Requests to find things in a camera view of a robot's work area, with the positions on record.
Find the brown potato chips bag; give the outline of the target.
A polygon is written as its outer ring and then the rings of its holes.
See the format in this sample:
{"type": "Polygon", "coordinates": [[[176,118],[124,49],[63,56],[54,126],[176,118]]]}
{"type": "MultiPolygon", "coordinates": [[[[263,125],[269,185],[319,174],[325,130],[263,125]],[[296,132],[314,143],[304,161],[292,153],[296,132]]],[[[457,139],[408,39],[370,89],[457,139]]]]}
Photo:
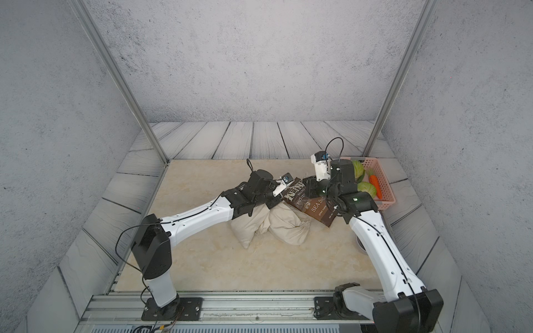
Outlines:
{"type": "Polygon", "coordinates": [[[326,200],[326,186],[328,185],[328,180],[322,180],[322,183],[323,196],[319,198],[308,198],[304,194],[302,179],[296,178],[295,181],[283,192],[283,199],[292,207],[329,228],[333,224],[337,212],[331,209],[331,206],[326,200]]]}

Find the cream drawstring bag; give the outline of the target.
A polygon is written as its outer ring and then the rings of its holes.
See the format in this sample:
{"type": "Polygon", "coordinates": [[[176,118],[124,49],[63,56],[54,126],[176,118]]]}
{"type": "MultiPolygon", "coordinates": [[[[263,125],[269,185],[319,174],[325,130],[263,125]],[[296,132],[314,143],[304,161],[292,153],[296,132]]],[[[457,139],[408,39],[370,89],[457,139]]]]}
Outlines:
{"type": "Polygon", "coordinates": [[[266,205],[254,208],[252,215],[242,215],[230,222],[234,236],[244,249],[248,249],[255,235],[266,233],[270,228],[270,209],[266,205]]]}
{"type": "Polygon", "coordinates": [[[310,216],[286,203],[272,208],[265,221],[269,224],[269,232],[276,239],[293,246],[305,242],[312,224],[310,216]]]}

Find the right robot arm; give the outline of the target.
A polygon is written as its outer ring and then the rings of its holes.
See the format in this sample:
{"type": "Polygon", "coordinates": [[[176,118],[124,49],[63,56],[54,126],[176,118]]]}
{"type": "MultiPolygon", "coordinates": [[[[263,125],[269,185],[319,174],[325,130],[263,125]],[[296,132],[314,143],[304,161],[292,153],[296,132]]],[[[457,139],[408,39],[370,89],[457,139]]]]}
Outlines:
{"type": "Polygon", "coordinates": [[[330,310],[316,309],[315,317],[363,316],[373,321],[378,332],[433,332],[444,300],[437,290],[426,288],[401,255],[372,195],[359,190],[352,161],[318,151],[311,162],[316,175],[304,180],[311,196],[321,196],[343,217],[362,242],[383,288],[378,294],[358,283],[340,285],[330,310]]]}

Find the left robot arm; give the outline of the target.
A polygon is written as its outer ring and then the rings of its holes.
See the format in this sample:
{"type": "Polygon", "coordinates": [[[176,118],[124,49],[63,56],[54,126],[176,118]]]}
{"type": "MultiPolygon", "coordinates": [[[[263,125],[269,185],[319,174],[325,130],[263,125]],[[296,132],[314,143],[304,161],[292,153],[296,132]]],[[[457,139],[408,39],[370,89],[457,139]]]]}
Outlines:
{"type": "Polygon", "coordinates": [[[141,273],[145,288],[151,294],[141,320],[176,321],[189,307],[185,301],[180,301],[172,282],[172,248],[218,223],[251,216],[259,205],[274,208],[283,200],[282,192],[293,182],[290,173],[275,179],[263,169],[251,169],[246,182],[223,191],[207,204],[164,218],[148,215],[140,225],[127,228],[127,232],[135,231],[130,245],[137,263],[134,268],[141,273]]]}

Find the green cabbage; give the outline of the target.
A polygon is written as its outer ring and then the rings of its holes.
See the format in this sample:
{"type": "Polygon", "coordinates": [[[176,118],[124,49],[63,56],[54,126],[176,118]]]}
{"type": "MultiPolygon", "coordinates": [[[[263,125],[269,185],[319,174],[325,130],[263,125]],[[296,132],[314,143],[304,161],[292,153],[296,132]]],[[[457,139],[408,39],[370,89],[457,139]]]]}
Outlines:
{"type": "Polygon", "coordinates": [[[357,183],[360,183],[362,182],[365,175],[364,166],[359,160],[353,160],[352,164],[354,168],[355,180],[357,183]]]}
{"type": "Polygon", "coordinates": [[[377,188],[368,182],[358,183],[358,191],[363,191],[369,194],[372,198],[377,197],[377,188]]]}

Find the front green cabbage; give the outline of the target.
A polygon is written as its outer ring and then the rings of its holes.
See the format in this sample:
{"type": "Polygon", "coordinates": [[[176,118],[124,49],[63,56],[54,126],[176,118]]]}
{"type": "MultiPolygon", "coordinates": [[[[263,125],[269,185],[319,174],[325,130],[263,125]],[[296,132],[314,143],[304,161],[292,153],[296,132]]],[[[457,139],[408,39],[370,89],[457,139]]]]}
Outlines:
{"type": "Polygon", "coordinates": [[[363,191],[369,194],[372,198],[377,197],[377,188],[368,182],[358,183],[358,191],[363,191]]]}

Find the orange carrot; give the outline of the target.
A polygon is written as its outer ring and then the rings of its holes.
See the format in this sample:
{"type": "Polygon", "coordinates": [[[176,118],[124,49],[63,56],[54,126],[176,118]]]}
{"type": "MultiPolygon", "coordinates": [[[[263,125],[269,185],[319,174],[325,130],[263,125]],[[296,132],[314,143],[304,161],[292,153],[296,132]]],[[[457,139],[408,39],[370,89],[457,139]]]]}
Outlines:
{"type": "Polygon", "coordinates": [[[370,175],[369,176],[369,182],[376,188],[376,197],[379,200],[382,200],[383,199],[383,194],[382,194],[382,191],[381,191],[381,188],[380,188],[380,183],[379,183],[378,177],[376,175],[374,175],[374,174],[370,175]]]}

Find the pink plastic basket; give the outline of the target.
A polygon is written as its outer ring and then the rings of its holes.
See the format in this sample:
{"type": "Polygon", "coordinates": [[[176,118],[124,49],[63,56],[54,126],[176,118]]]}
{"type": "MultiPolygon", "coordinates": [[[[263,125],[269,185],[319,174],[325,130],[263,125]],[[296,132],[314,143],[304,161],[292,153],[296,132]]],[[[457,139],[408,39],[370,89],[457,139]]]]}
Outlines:
{"type": "Polygon", "coordinates": [[[378,209],[380,211],[385,211],[393,204],[395,204],[396,199],[389,184],[388,178],[377,158],[344,158],[345,160],[359,160],[365,169],[365,175],[362,182],[369,183],[369,176],[374,174],[378,177],[380,188],[383,194],[383,199],[379,200],[377,197],[374,198],[378,209]]]}

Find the grey bowl with green ball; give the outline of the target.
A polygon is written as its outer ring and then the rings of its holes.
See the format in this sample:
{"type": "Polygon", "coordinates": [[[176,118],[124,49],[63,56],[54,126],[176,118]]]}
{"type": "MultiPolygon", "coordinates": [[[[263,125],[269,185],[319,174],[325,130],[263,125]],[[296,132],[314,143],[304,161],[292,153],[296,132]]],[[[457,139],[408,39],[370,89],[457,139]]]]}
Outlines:
{"type": "Polygon", "coordinates": [[[366,255],[367,254],[366,249],[363,243],[361,242],[361,240],[359,239],[359,237],[356,237],[355,241],[356,241],[357,247],[359,248],[359,251],[361,251],[363,254],[366,255]]]}

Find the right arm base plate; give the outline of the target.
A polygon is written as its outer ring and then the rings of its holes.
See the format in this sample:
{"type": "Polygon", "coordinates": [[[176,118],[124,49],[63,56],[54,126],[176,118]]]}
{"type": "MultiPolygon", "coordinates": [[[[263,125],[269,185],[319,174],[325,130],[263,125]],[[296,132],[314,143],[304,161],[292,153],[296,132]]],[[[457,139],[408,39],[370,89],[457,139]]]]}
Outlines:
{"type": "Polygon", "coordinates": [[[347,298],[341,294],[314,298],[313,316],[317,320],[370,320],[373,321],[369,302],[347,298]]]}

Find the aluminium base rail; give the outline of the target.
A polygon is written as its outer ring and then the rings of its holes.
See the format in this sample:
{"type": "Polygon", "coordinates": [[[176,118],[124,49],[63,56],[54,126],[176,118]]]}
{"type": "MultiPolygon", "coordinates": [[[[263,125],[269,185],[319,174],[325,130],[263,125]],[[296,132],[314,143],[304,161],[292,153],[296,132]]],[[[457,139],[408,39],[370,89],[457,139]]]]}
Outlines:
{"type": "Polygon", "coordinates": [[[203,298],[198,321],[142,321],[149,296],[125,293],[95,296],[77,332],[313,332],[338,331],[342,324],[377,332],[370,320],[317,320],[314,298],[333,291],[184,292],[181,298],[203,298]]]}

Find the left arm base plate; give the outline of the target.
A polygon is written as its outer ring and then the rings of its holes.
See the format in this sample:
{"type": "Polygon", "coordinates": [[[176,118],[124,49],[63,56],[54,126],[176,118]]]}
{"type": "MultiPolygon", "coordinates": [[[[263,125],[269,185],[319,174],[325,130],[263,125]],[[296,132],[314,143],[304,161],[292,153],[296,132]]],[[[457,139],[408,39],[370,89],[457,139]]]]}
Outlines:
{"type": "Polygon", "coordinates": [[[142,321],[198,321],[200,319],[203,298],[177,297],[164,307],[158,307],[153,298],[149,298],[141,315],[142,321]]]}

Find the right aluminium frame post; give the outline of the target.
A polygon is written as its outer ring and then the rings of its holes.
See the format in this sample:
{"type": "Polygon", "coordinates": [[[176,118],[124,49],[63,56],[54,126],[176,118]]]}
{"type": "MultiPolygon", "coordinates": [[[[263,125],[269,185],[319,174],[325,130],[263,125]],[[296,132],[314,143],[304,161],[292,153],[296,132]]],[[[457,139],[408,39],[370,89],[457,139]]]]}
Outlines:
{"type": "Polygon", "coordinates": [[[398,65],[398,69],[391,83],[390,89],[386,94],[382,107],[380,108],[380,111],[374,122],[371,134],[363,150],[362,155],[364,157],[370,156],[373,147],[375,146],[376,141],[378,140],[379,133],[383,129],[387,118],[391,112],[391,109],[394,105],[394,101],[396,100],[396,97],[398,96],[398,93],[401,90],[405,77],[409,72],[409,67],[412,64],[412,61],[415,58],[415,55],[422,43],[423,36],[426,33],[426,30],[437,7],[437,4],[437,0],[427,0],[423,6],[419,19],[415,25],[411,38],[409,39],[405,52],[402,56],[401,62],[398,65]]]}

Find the aluminium frame post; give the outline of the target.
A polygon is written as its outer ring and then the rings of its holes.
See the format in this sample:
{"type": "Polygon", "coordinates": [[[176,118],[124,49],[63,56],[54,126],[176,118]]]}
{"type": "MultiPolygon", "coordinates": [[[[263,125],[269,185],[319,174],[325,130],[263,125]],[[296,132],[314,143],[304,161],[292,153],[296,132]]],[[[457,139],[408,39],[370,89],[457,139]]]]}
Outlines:
{"type": "Polygon", "coordinates": [[[405,77],[409,72],[409,67],[412,64],[412,61],[415,58],[415,55],[422,43],[423,36],[426,33],[426,30],[437,7],[437,4],[437,0],[427,0],[423,6],[419,19],[415,25],[411,38],[409,39],[405,52],[402,56],[401,62],[398,65],[398,69],[391,83],[390,89],[386,94],[382,107],[380,108],[380,111],[374,122],[371,134],[363,150],[362,155],[364,157],[370,156],[373,147],[375,146],[376,141],[378,140],[379,133],[383,129],[387,118],[391,112],[391,109],[394,105],[394,101],[396,100],[396,97],[398,96],[398,93],[401,90],[405,77]]]}
{"type": "Polygon", "coordinates": [[[113,58],[108,48],[108,45],[105,43],[104,39],[102,38],[101,33],[97,25],[94,23],[94,20],[92,16],[90,15],[90,12],[87,9],[87,6],[85,5],[84,1],[71,0],[69,1],[69,5],[72,7],[74,14],[77,16],[84,32],[89,38],[95,51],[98,53],[99,57],[104,62],[104,65],[106,69],[108,70],[108,73],[110,74],[113,82],[115,83],[119,92],[121,93],[124,100],[126,101],[126,104],[129,107],[129,110],[132,112],[135,120],[139,124],[143,133],[147,136],[147,140],[149,141],[149,144],[151,144],[151,146],[157,153],[158,157],[162,161],[163,165],[167,167],[170,163],[170,159],[168,158],[167,154],[164,152],[158,138],[155,136],[154,130],[149,125],[145,114],[140,108],[140,104],[137,102],[136,98],[134,97],[128,83],[126,82],[124,75],[119,69],[117,62],[113,58]]]}

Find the left aluminium frame post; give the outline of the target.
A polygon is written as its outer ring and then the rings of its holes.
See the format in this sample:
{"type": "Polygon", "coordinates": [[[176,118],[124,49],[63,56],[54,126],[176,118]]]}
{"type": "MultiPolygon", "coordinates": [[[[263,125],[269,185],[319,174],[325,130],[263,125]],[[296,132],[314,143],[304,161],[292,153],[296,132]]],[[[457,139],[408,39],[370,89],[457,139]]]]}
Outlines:
{"type": "Polygon", "coordinates": [[[158,138],[155,136],[154,130],[149,125],[145,114],[140,108],[140,104],[137,102],[136,98],[134,97],[128,83],[126,82],[124,75],[119,69],[117,62],[113,58],[108,48],[108,45],[105,43],[104,39],[102,38],[101,33],[97,25],[94,23],[94,20],[92,16],[90,15],[90,12],[87,9],[87,6],[85,5],[84,1],[71,0],[69,1],[69,5],[72,7],[74,14],[77,16],[84,32],[89,38],[95,51],[98,53],[99,57],[104,62],[104,65],[106,69],[108,70],[108,73],[110,74],[113,82],[115,83],[119,92],[121,93],[124,100],[126,101],[126,104],[129,107],[129,110],[132,112],[135,120],[139,124],[143,133],[147,136],[147,140],[149,141],[149,144],[151,144],[151,146],[157,153],[158,157],[162,161],[163,165],[167,167],[170,163],[170,159],[168,158],[167,154],[164,152],[158,138]]]}

